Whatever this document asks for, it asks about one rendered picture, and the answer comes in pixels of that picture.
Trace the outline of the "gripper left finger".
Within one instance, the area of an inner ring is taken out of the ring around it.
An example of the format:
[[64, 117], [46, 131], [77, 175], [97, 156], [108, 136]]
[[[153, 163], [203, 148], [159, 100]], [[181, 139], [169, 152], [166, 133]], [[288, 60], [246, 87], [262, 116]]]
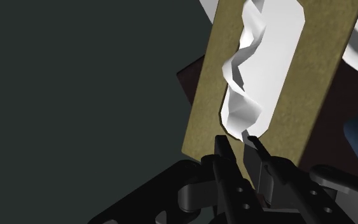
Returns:
[[206, 207], [221, 224], [242, 224], [246, 209], [261, 211], [225, 135], [215, 137], [214, 154], [176, 162], [87, 224], [190, 224]]

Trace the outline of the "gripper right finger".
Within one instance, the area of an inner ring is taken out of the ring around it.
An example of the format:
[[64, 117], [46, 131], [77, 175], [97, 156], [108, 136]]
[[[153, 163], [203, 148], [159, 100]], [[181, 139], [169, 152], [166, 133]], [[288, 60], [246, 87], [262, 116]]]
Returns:
[[330, 165], [302, 171], [243, 135], [244, 165], [272, 211], [299, 213], [306, 224], [358, 224], [358, 177]]

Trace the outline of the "olive tissue box, white tissue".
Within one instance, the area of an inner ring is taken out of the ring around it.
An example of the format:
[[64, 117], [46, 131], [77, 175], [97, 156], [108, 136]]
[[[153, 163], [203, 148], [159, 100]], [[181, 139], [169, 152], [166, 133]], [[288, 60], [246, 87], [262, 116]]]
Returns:
[[[224, 132], [219, 110], [227, 84], [221, 71], [238, 49], [245, 0], [219, 0], [200, 73], [182, 152], [196, 160], [212, 153], [214, 138]], [[358, 176], [358, 159], [349, 151], [342, 161], [312, 156], [307, 144], [329, 92], [358, 17], [358, 0], [299, 0], [305, 27], [281, 91], [270, 128], [261, 142], [273, 155], [307, 169], [331, 164]]]

